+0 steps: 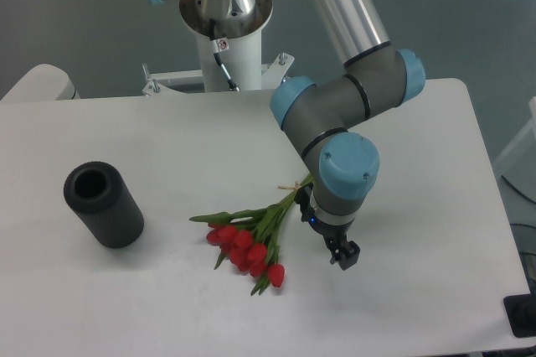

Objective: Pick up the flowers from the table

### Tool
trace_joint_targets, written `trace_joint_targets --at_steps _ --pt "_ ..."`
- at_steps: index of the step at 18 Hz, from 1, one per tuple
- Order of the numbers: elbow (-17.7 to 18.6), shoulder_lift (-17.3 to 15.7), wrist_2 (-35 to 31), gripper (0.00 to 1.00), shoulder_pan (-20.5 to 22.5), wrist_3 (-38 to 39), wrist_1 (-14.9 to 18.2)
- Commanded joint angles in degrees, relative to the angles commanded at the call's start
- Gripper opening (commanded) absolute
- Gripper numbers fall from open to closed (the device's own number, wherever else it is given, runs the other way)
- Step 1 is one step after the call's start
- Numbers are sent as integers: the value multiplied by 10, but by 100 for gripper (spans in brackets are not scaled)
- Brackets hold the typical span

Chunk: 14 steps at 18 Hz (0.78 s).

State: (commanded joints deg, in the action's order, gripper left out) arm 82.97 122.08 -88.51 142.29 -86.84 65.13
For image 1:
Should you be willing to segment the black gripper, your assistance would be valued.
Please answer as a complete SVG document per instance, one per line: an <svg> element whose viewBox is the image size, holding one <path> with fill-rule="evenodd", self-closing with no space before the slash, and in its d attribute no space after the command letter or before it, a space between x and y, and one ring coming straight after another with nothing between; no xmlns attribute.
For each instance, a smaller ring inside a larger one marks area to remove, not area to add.
<svg viewBox="0 0 536 357"><path fill-rule="evenodd" d="M316 201L313 187L301 187L296 193L301 221L308 223L326 243L331 252L330 263L338 264L346 271L354 266L360 255L360 248L354 241L348 241L346 233L353 223L353 215L332 215L323 210Z"/></svg>

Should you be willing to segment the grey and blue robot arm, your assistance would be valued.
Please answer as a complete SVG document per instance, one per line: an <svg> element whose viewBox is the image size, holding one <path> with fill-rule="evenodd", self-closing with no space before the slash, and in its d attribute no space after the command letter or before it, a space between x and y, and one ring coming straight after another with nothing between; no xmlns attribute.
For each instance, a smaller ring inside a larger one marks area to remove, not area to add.
<svg viewBox="0 0 536 357"><path fill-rule="evenodd" d="M379 170L376 147L353 128L419 95L425 71L413 52L392 46L372 0L315 2L344 68L324 85L286 79L283 59L263 66L272 0L179 0L179 12L196 37L207 92L272 90L272 114L313 177L296 194L301 218L347 269L360 250L346 234Z"/></svg>

